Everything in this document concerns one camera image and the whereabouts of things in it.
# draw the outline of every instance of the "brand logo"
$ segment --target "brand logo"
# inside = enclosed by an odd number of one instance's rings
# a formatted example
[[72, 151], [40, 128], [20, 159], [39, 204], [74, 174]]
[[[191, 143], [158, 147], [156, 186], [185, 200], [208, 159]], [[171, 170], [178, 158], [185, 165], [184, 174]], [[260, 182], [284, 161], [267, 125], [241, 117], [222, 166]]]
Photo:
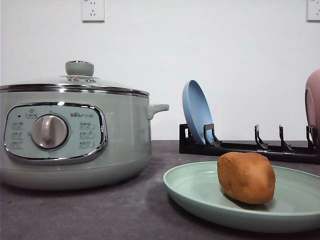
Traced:
[[72, 112], [72, 113], [70, 113], [70, 117], [74, 117], [74, 118], [82, 118], [82, 117], [93, 118], [94, 115], [93, 114], [81, 114], [81, 113], [78, 113], [78, 112]]

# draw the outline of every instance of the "control panel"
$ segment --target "control panel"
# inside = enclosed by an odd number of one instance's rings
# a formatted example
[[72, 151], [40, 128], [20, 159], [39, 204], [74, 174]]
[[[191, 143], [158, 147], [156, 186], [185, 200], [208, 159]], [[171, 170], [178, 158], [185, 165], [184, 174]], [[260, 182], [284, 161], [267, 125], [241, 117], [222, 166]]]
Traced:
[[93, 105], [30, 103], [14, 107], [7, 115], [4, 145], [20, 162], [86, 162], [106, 144], [105, 118]]

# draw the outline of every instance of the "plate rim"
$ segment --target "plate rim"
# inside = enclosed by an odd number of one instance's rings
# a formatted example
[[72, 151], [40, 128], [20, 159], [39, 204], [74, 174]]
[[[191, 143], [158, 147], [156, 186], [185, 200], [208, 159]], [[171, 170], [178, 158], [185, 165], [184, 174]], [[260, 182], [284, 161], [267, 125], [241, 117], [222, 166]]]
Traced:
[[[182, 165], [178, 165], [175, 167], [170, 168], [169, 170], [167, 170], [164, 174], [163, 174], [163, 181], [164, 184], [166, 185], [166, 187], [168, 189], [170, 189], [171, 191], [173, 191], [175, 194], [186, 198], [188, 200], [191, 200], [192, 202], [196, 202], [196, 203], [200, 203], [209, 207], [214, 207], [217, 209], [221, 209], [221, 210], [227, 210], [227, 211], [232, 211], [232, 212], [238, 212], [238, 213], [244, 213], [244, 214], [253, 214], [253, 215], [260, 215], [260, 216], [280, 216], [280, 217], [304, 217], [304, 216], [316, 216], [316, 215], [320, 215], [320, 209], [317, 211], [307, 211], [307, 212], [296, 212], [296, 213], [285, 213], [285, 212], [266, 212], [266, 211], [253, 211], [253, 210], [247, 210], [247, 209], [239, 209], [239, 208], [233, 208], [233, 207], [229, 207], [229, 206], [221, 206], [219, 204], [209, 204], [205, 201], [202, 200], [196, 200], [194, 198], [188, 197], [186, 195], [182, 195], [179, 192], [177, 192], [176, 190], [174, 190], [172, 187], [170, 187], [169, 183], [166, 180], [167, 175], [171, 172], [174, 171], [175, 169], [181, 168], [181, 167], [185, 167], [188, 165], [196, 165], [196, 164], [208, 164], [208, 163], [217, 163], [218, 161], [199, 161], [199, 162], [190, 162], [190, 163], [186, 163], [186, 164], [182, 164]], [[309, 173], [309, 172], [305, 172], [305, 171], [301, 171], [301, 170], [297, 170], [297, 169], [293, 169], [293, 168], [289, 168], [289, 167], [283, 167], [283, 166], [276, 166], [276, 165], [271, 165], [273, 168], [279, 168], [279, 169], [285, 169], [286, 171], [294, 171], [294, 172], [298, 172], [298, 173], [302, 173], [302, 174], [307, 174], [310, 175], [311, 177], [316, 177], [319, 182], [320, 182], [320, 176]]]

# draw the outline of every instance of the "control dial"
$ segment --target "control dial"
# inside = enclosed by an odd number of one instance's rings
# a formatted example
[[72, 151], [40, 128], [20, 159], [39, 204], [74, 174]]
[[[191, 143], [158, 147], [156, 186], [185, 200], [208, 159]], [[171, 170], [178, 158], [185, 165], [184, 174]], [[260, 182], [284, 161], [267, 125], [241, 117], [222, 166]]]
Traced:
[[68, 133], [68, 125], [61, 117], [44, 115], [33, 123], [31, 138], [42, 149], [55, 149], [66, 141]]

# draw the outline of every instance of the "pot handle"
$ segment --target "pot handle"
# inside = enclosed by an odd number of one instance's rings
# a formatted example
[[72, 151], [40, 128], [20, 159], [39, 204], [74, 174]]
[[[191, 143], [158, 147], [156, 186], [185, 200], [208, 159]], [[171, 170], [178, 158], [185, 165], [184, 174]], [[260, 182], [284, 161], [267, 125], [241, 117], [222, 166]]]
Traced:
[[168, 104], [151, 104], [147, 105], [147, 119], [151, 120], [154, 118], [154, 115], [158, 112], [168, 111]]

